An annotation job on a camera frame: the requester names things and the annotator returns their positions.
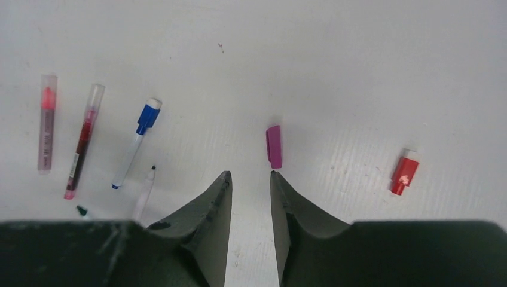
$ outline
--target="marker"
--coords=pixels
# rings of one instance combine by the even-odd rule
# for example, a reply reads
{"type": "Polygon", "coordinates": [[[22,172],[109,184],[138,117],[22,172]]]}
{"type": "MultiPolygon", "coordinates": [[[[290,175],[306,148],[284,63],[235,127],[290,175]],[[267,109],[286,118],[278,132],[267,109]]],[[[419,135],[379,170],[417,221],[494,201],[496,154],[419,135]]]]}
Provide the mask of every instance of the marker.
{"type": "Polygon", "coordinates": [[[144,179],[143,188],[141,190],[141,195],[138,198],[138,202],[136,203],[136,207],[134,208],[134,213],[132,218],[135,221],[141,220],[142,212],[146,203],[148,202],[149,194],[151,193],[151,188],[153,187],[153,182],[155,181],[155,166],[151,167],[151,170],[146,175],[144,179]]]}
{"type": "Polygon", "coordinates": [[[71,174],[69,175],[69,180],[67,182],[67,190],[63,196],[64,199],[73,199],[76,194],[76,187],[79,183],[84,158],[86,156],[86,151],[88,150],[88,144],[90,143],[91,133],[93,132],[93,124],[95,123],[95,119],[99,113],[100,101],[102,100],[105,89],[106,87],[103,85],[91,85],[88,103],[86,104],[86,110],[84,111],[83,127],[81,128],[80,139],[78,141],[76,153],[74,154],[71,174]]]}
{"type": "Polygon", "coordinates": [[[57,80],[58,77],[53,75],[42,75],[41,78],[41,129],[39,131],[39,162],[37,164],[40,175],[47,175],[51,170],[57,80]]]}
{"type": "Polygon", "coordinates": [[[80,205],[76,206],[76,209],[80,213],[80,215],[83,218],[83,220],[93,220],[93,218],[88,213],[88,209],[86,209],[86,208],[84,208],[84,207],[82,207],[80,205]]]}
{"type": "Polygon", "coordinates": [[[136,152],[141,145],[142,139],[146,131],[153,126],[155,120],[157,119],[158,113],[160,112],[160,107],[162,106],[162,102],[157,99],[149,99],[144,106],[143,111],[141,112],[141,116],[138,119],[138,130],[136,131],[136,135],[134,140],[130,144],[123,161],[121,162],[120,168],[116,172],[116,175],[112,179],[112,187],[117,190],[122,184],[127,172],[129,171],[130,164],[136,155],[136,152]]]}

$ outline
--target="transparent pen cap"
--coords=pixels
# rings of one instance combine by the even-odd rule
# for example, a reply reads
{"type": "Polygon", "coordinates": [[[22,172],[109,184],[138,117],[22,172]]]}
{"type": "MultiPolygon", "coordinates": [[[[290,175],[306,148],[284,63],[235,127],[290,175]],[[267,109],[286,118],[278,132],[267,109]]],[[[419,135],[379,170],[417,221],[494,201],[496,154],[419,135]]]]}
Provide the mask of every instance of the transparent pen cap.
{"type": "Polygon", "coordinates": [[[88,96],[88,102],[86,103],[86,111],[84,111],[85,118],[94,120],[97,116],[105,89],[106,87],[100,84],[91,85],[90,95],[88,96]]]}

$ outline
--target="purple marker cap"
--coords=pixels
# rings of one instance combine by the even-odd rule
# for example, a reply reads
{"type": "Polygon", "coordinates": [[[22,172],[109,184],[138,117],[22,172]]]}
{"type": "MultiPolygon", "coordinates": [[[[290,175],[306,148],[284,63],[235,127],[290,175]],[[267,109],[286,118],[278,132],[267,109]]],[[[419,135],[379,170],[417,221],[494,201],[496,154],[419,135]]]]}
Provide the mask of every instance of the purple marker cap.
{"type": "Polygon", "coordinates": [[[272,169],[282,168],[282,138],[280,126],[270,127],[266,130],[266,146],[268,149],[268,161],[272,169]]]}

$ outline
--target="red marker cap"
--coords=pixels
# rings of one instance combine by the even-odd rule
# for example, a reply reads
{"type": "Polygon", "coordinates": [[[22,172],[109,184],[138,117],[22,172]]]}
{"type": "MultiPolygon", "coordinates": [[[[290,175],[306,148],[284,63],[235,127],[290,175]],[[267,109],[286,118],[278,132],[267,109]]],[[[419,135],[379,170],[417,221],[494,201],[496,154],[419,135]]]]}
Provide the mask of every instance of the red marker cap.
{"type": "Polygon", "coordinates": [[[398,166],[393,174],[392,193],[401,195],[405,187],[410,186],[412,178],[416,174],[419,162],[414,160],[415,152],[407,151],[407,153],[399,159],[398,166]]]}

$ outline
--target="pink highlighter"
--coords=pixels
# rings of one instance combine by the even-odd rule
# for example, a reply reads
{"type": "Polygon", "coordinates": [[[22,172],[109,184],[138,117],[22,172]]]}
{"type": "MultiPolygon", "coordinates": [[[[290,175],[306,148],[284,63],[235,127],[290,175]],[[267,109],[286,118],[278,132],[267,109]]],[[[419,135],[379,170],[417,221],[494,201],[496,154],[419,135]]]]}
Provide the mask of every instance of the pink highlighter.
{"type": "Polygon", "coordinates": [[[37,167],[40,175],[47,175],[51,170],[57,79],[58,77],[53,75],[42,75],[41,79],[41,130],[39,134],[39,163],[37,167]]]}

